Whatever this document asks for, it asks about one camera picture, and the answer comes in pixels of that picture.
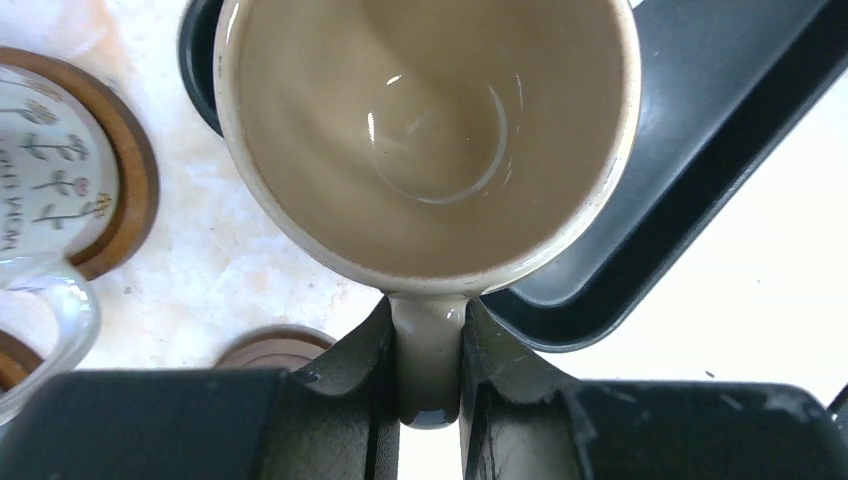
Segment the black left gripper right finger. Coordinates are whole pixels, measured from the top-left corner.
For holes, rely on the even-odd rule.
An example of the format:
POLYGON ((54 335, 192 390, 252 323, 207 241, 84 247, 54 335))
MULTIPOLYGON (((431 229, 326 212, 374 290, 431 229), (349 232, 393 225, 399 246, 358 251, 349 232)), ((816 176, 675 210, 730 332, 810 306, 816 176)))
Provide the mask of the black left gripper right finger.
POLYGON ((847 446, 808 392, 773 383, 580 380, 478 300, 463 331, 467 479, 843 479, 847 446))

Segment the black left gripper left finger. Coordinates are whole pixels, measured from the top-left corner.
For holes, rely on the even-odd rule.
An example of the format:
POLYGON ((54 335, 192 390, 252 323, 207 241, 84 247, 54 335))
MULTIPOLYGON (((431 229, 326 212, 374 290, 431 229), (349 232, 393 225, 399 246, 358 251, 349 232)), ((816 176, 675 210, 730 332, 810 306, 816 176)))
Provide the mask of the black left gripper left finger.
POLYGON ((394 479, 390 306, 311 363, 75 371, 40 387, 1 442, 5 479, 394 479))

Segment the beige round mug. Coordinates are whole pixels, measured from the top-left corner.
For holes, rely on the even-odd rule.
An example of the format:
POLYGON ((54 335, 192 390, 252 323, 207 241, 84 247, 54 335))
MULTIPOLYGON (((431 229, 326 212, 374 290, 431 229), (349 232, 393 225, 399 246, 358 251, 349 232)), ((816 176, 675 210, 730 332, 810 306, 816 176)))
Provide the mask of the beige round mug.
POLYGON ((608 203, 635 141, 627 1, 227 1, 223 137, 278 227, 381 290, 399 420, 459 414, 469 301, 532 274, 608 203))

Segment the white mug yellow inside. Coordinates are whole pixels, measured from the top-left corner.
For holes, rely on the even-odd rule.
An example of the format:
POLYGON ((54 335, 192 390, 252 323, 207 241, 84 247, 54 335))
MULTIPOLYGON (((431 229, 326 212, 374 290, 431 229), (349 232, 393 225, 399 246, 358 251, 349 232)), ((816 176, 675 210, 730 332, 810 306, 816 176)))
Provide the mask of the white mug yellow inside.
POLYGON ((95 343, 100 305, 70 258, 105 233, 118 194, 116 156, 94 116, 57 84, 3 67, 1 288, 44 295, 58 324, 49 355, 2 394, 3 425, 95 343))

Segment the black serving tray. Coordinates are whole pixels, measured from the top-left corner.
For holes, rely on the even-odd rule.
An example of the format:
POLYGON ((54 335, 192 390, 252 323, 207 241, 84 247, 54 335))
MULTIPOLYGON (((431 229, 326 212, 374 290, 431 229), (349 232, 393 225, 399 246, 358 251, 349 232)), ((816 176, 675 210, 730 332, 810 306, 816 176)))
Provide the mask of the black serving tray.
MULTIPOLYGON (((191 2, 178 44, 189 96, 222 137, 213 56, 225 2, 191 2)), ((847 64, 843 1, 632 8, 642 92, 618 186, 551 262, 473 298, 543 351, 579 350, 616 329, 847 64)))

